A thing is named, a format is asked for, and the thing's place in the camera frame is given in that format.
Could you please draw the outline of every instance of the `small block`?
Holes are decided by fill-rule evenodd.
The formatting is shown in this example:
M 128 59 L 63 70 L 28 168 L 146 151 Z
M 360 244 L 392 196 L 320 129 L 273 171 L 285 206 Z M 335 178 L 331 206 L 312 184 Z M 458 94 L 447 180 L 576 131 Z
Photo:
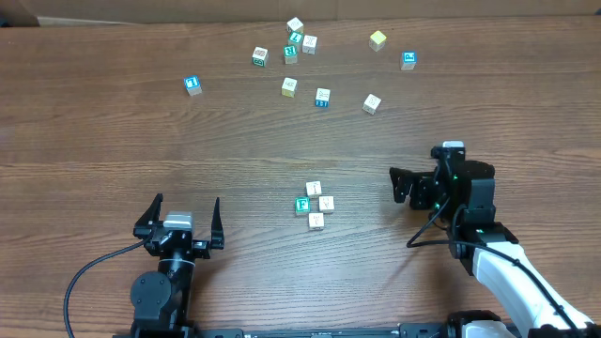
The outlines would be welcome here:
M 371 47 L 374 51 L 379 51 L 384 48 L 386 44 L 386 36 L 382 34 L 382 32 L 377 31 L 369 37 L 369 47 Z
M 304 25 L 302 24 L 301 20 L 299 20 L 299 18 L 292 18 L 286 25 L 285 29 L 288 31 L 288 33 L 302 33 L 304 30 Z
M 200 86 L 200 80 L 198 80 L 198 76 L 196 75 L 185 78 L 184 85 L 186 86 L 186 90 L 188 90 L 188 94 L 190 94 L 190 96 L 203 92 L 203 89 Z
M 284 47 L 284 62 L 287 65 L 295 64 L 299 61 L 297 57 L 297 48 L 294 45 Z
M 294 79 L 284 78 L 282 84 L 282 95 L 294 98 L 294 94 L 297 92 L 298 82 Z
M 302 52 L 308 54 L 315 54 L 317 48 L 317 37 L 304 36 L 302 40 Z
M 323 230 L 323 213 L 314 212 L 309 214 L 309 230 Z
M 268 50 L 261 47 L 254 48 L 253 52 L 253 63 L 260 67 L 265 67 L 267 65 L 267 60 L 270 58 L 270 54 Z
M 417 64 L 417 54 L 415 52 L 403 52 L 401 56 L 401 70 L 412 70 Z
M 297 47 L 297 50 L 302 47 L 303 33 L 292 32 L 288 38 L 288 44 Z
M 307 196 L 309 196 L 309 198 L 318 198 L 319 195 L 321 195 L 321 182 L 320 181 L 307 182 L 306 187 L 307 187 Z
M 297 212 L 297 216 L 306 215 L 311 212 L 311 202 L 309 197 L 297 197 L 294 202 L 294 209 Z
M 363 103 L 363 109 L 365 112 L 373 115 L 376 113 L 376 109 L 378 108 L 380 102 L 382 102 L 382 99 L 373 94 L 369 94 Z
M 328 108 L 330 106 L 330 90 L 318 88 L 316 94 L 316 107 Z
M 319 211 L 323 213 L 334 212 L 334 198 L 333 196 L 319 196 Z

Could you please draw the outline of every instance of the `wooden tabletop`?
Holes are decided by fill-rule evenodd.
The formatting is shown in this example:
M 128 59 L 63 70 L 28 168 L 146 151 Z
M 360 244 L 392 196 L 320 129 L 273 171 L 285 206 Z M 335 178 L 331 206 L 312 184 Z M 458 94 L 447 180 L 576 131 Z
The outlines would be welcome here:
M 203 328 L 507 319 L 446 247 L 405 248 L 426 214 L 393 201 L 388 169 L 432 170 L 447 139 L 496 167 L 497 219 L 601 320 L 600 32 L 596 17 L 306 23 L 316 54 L 284 65 L 284 23 L 0 30 L 0 336 L 65 337 L 70 279 L 133 244 L 157 192 L 163 216 L 193 211 L 197 238 L 222 198 L 225 250 L 196 265 Z M 413 71 L 399 69 L 404 50 Z M 370 93 L 375 115 L 362 111 Z M 311 180 L 335 199 L 323 232 L 294 216 Z M 131 283 L 157 262 L 140 249 L 87 272 L 69 307 L 76 336 L 128 330 Z

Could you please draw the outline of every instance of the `brown wood surface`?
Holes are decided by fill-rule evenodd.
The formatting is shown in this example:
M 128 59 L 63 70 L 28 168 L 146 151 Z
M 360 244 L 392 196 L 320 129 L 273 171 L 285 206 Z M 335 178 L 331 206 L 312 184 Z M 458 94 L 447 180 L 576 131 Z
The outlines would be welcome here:
M 371 33 L 388 41 L 369 49 Z M 430 170 L 464 140 L 497 168 L 498 219 L 538 270 L 601 320 L 601 21 L 595 17 L 311 23 L 316 55 L 285 66 L 283 23 L 0 31 L 0 336 L 65 337 L 62 300 L 85 263 L 133 244 L 156 192 L 226 248 L 198 262 L 204 328 L 393 325 L 490 309 L 447 248 L 408 250 L 425 220 L 393 201 L 388 168 Z M 251 64 L 270 50 L 266 69 Z M 415 50 L 414 71 L 399 53 Z M 189 97 L 182 79 L 199 75 Z M 299 80 L 295 99 L 280 93 Z M 316 89 L 331 107 L 314 107 Z M 375 115 L 368 94 L 382 98 Z M 294 217 L 304 183 L 335 198 L 323 232 Z M 444 238 L 431 230 L 427 238 Z M 137 250 L 76 285 L 76 336 L 126 331 Z

